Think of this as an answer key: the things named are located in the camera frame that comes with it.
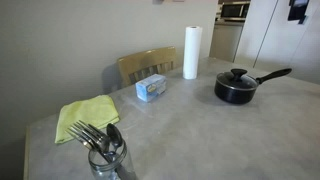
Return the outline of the glass lid with black knob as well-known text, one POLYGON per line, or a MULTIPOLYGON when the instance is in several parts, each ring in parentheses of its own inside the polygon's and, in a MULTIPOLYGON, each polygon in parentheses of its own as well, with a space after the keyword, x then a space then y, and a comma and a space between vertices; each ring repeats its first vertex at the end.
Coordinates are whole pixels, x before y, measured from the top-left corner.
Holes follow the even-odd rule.
POLYGON ((256 80, 248 76, 244 69, 231 69, 228 72, 219 73, 217 81, 226 87, 239 90, 254 89, 258 86, 256 80))

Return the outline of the blue tissue box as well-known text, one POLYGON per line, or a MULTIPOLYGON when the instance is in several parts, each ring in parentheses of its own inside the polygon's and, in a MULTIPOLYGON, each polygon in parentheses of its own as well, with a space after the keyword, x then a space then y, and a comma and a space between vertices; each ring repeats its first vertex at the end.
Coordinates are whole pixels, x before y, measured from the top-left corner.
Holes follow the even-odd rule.
POLYGON ((135 84, 136 94, 140 100, 150 102, 166 90, 166 77, 153 74, 135 84))

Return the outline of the wooden chair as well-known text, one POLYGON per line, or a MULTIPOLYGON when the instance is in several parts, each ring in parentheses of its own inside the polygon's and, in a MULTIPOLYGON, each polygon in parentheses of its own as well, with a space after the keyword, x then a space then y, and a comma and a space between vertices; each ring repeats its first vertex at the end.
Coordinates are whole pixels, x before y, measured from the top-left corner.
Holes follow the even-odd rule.
POLYGON ((176 66, 174 46, 146 50, 121 57, 117 60, 125 86, 130 86, 153 74, 163 74, 176 66))

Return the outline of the white paper towel roll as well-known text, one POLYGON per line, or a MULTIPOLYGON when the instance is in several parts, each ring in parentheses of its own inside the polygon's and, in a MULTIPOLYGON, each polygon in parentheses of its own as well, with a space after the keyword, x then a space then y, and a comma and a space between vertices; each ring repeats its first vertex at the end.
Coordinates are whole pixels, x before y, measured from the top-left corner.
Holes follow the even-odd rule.
POLYGON ((195 79, 197 77, 201 36, 201 27, 189 26, 186 28, 183 62, 183 77, 185 79, 195 79))

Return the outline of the yellow-green cleaning cloth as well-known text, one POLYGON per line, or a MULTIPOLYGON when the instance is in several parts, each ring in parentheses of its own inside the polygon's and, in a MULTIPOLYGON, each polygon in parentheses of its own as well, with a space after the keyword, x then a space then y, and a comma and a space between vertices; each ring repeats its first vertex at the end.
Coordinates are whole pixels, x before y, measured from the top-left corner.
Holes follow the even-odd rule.
POLYGON ((56 127, 55 143, 63 144, 73 139, 66 130, 79 120, 91 124, 98 129, 109 123, 120 121, 119 113, 112 98, 108 95, 99 95, 91 99, 75 101, 61 108, 56 127))

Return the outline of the silver spoon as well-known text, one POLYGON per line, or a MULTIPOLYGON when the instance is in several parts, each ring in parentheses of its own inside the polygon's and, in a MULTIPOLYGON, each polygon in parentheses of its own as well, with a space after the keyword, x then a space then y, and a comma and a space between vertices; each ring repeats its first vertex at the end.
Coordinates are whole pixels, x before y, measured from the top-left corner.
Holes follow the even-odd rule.
POLYGON ((117 150, 122 146, 122 135, 114 124, 109 123, 107 125, 107 135, 110 137, 110 141, 112 142, 114 150, 117 150))

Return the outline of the silver fork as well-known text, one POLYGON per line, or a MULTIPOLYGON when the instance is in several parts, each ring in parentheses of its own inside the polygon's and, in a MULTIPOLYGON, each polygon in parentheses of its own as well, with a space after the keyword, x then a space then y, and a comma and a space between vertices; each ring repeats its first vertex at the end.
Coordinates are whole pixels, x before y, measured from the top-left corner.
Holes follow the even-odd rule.
POLYGON ((89 137, 97 147, 96 150, 99 150, 103 153, 109 150, 110 141, 108 139, 108 136, 99 129, 95 128, 93 125, 86 124, 83 121, 79 121, 74 123, 71 127, 89 137))
POLYGON ((87 137, 82 132, 79 132, 73 127, 69 127, 66 132, 72 136, 73 138, 77 139, 80 143, 82 143, 85 147, 87 147, 89 150, 96 150, 97 147, 93 143, 93 141, 87 137))

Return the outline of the clear glass jar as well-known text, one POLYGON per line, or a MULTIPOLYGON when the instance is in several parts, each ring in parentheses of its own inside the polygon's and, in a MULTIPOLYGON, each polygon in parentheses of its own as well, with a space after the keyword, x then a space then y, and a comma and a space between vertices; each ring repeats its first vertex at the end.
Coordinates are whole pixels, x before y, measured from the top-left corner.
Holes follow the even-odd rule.
POLYGON ((126 144, 103 155, 97 150, 90 150, 88 153, 91 172, 96 180, 130 180, 127 158, 126 144))

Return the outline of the microwave oven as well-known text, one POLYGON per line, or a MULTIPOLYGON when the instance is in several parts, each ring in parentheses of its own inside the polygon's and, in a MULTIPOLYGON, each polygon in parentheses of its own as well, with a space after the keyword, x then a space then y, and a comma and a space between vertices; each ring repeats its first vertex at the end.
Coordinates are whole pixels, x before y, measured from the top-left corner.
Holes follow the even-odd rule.
POLYGON ((224 20, 244 21, 248 13, 249 6, 249 1, 223 3, 220 17, 224 20))

